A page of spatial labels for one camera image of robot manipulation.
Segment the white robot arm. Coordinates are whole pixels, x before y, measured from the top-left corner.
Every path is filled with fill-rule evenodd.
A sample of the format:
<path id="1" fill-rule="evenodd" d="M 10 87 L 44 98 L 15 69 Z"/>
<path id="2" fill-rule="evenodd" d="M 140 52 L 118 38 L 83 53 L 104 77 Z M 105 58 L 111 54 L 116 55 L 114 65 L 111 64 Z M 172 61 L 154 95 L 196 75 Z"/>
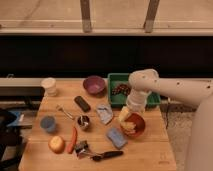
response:
<path id="1" fill-rule="evenodd" d="M 145 110 L 151 92 L 191 105 L 196 109 L 184 171 L 213 171 L 213 80 L 211 82 L 160 78 L 154 69 L 139 70 L 129 75 L 131 87 L 127 110 L 119 122 L 128 133 L 135 125 L 127 119 Z"/>

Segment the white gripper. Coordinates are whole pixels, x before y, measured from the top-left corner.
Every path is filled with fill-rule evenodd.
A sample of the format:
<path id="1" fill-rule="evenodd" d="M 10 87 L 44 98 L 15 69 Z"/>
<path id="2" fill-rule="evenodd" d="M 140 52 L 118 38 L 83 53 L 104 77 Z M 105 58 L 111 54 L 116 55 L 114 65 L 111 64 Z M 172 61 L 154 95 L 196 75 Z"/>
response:
<path id="1" fill-rule="evenodd" d="M 124 106 L 118 116 L 119 122 L 124 122 L 131 112 L 143 112 L 147 104 L 148 93 L 143 91 L 136 91 L 132 89 L 126 99 L 126 106 Z"/>

